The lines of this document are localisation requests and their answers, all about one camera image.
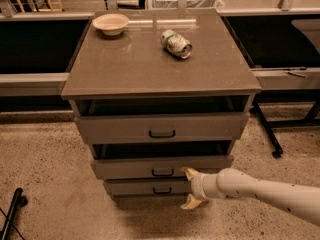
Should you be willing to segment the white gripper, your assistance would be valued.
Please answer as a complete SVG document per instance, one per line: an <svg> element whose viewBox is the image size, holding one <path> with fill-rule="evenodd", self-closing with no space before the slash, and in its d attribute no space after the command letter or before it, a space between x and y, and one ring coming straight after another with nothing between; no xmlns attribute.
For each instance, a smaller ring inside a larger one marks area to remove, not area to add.
<svg viewBox="0 0 320 240"><path fill-rule="evenodd" d="M197 170L190 167L182 167L181 171L191 181L192 190L192 194L189 194L186 202L181 205L183 210L195 209L202 201L220 197L216 174L198 173Z"/></svg>

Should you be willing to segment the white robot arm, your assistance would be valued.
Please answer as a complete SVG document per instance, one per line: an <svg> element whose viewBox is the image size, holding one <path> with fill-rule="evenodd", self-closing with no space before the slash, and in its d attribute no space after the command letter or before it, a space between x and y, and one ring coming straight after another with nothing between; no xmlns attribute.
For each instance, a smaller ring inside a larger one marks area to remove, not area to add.
<svg viewBox="0 0 320 240"><path fill-rule="evenodd" d="M317 187L261 180L233 168L218 173L198 172L183 167L191 192L184 210L211 199L252 198L276 207L304 221L320 226L320 189Z"/></svg>

